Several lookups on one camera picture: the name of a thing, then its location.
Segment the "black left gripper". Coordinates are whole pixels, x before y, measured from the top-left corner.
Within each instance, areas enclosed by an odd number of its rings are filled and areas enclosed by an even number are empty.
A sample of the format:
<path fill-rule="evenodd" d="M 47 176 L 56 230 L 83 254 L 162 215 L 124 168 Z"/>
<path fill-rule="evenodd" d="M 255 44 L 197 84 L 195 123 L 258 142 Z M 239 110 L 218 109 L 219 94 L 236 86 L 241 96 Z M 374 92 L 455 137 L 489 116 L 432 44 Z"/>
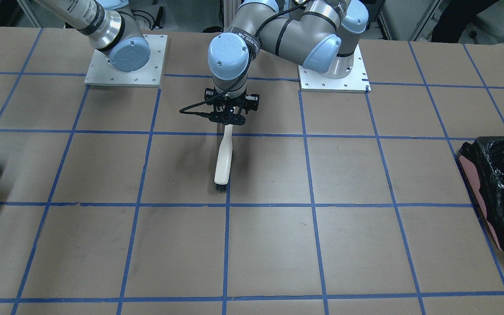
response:
<path fill-rule="evenodd" d="M 244 93 L 236 98 L 224 96 L 213 100 L 213 98 L 218 95 L 218 92 L 213 88 L 206 88 L 204 92 L 204 100 L 208 105 L 213 106 L 213 111 L 205 113 L 204 117 L 214 123 L 242 126 L 246 122 L 245 117 L 242 115 L 242 111 L 248 114 L 250 110 L 258 110 L 260 100 L 259 94 L 247 95 Z"/>

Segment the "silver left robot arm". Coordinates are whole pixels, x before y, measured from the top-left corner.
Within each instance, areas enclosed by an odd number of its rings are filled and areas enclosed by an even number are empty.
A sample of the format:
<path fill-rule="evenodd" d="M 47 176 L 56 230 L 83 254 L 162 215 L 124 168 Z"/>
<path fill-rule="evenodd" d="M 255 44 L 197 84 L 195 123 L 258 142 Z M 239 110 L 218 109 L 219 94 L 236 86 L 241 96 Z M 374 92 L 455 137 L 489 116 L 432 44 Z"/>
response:
<path fill-rule="evenodd" d="M 248 70 L 261 51 L 298 65 L 302 88 L 314 91 L 368 91 L 359 40 L 369 22 L 358 0 L 297 0 L 279 11 L 274 0 L 245 0 L 224 32 L 212 38 L 208 66 L 213 88 L 196 113 L 214 123 L 243 125 L 259 106 L 258 94 L 247 94 Z"/>

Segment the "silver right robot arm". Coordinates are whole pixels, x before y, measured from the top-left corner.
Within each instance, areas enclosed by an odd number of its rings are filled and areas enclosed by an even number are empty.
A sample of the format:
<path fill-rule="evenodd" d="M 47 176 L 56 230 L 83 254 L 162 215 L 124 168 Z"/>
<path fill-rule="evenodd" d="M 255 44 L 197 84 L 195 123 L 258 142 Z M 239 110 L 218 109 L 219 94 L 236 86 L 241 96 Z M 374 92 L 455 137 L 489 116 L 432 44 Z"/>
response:
<path fill-rule="evenodd" d="M 128 0 L 38 0 L 38 4 L 89 38 L 112 66 L 132 72 L 151 56 Z"/>

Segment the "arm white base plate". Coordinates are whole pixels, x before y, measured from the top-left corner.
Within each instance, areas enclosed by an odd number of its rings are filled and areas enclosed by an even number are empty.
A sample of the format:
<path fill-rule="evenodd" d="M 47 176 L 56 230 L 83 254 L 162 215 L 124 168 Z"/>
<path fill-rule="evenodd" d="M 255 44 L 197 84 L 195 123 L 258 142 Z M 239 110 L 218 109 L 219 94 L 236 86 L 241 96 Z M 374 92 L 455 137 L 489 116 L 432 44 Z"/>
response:
<path fill-rule="evenodd" d="M 317 73 L 298 66 L 300 90 L 306 92 L 358 92 L 371 91 L 360 46 L 354 54 L 336 57 L 326 73 Z"/>
<path fill-rule="evenodd" d="M 108 55 L 95 50 L 84 83 L 88 86 L 160 87 L 168 36 L 126 38 Z"/>

